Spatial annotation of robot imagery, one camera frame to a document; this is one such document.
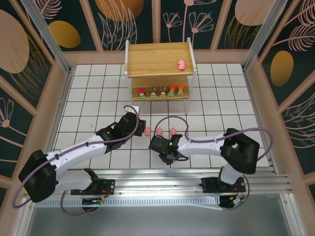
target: pink toy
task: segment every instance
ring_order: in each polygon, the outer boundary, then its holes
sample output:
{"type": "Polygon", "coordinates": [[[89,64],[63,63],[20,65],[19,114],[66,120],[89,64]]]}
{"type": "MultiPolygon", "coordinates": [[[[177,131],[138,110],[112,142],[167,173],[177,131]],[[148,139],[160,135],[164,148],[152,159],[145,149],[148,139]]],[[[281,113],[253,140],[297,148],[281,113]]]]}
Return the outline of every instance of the pink toy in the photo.
{"type": "Polygon", "coordinates": [[[150,127],[147,126],[147,128],[144,130],[144,134],[145,134],[146,136],[150,136],[150,134],[151,134],[151,129],[150,129],[150,127]]]}
{"type": "Polygon", "coordinates": [[[156,135],[160,135],[160,136],[163,135],[163,130],[162,130],[161,127],[157,128],[157,133],[156,133],[156,135]]]}
{"type": "Polygon", "coordinates": [[[171,128],[170,133],[171,133],[171,135],[177,134],[176,129],[175,128],[171,128]]]}
{"type": "Polygon", "coordinates": [[[185,68],[186,68],[186,63],[185,63],[185,61],[184,61],[183,59],[180,59],[180,60],[178,61],[178,69],[179,69],[180,71],[184,71],[185,68]]]}

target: white tile floor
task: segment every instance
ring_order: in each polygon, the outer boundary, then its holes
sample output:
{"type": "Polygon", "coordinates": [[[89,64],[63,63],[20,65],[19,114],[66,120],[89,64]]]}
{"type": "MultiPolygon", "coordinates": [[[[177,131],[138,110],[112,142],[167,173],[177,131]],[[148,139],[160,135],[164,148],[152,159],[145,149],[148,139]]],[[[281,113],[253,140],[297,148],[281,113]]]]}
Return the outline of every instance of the white tile floor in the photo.
{"type": "MultiPolygon", "coordinates": [[[[239,64],[198,64],[189,113],[186,116],[182,101],[141,101],[140,117],[153,131],[163,117],[178,115],[189,124],[191,137],[222,134],[227,128],[257,127],[252,103],[239,64]]],[[[130,105],[129,93],[123,76],[124,65],[78,65],[56,137],[54,150],[82,142],[96,131],[119,121],[124,105],[130,105]]],[[[183,134],[185,124],[176,119],[164,121],[160,127],[169,138],[174,127],[183,134]]],[[[248,136],[260,143],[258,132],[248,136]]],[[[192,155],[189,161],[177,161],[166,166],[156,152],[148,149],[151,137],[133,137],[121,149],[87,160],[74,169],[125,168],[218,168],[226,164],[222,157],[192,155]]],[[[269,166],[264,157],[257,164],[269,166]]]]}

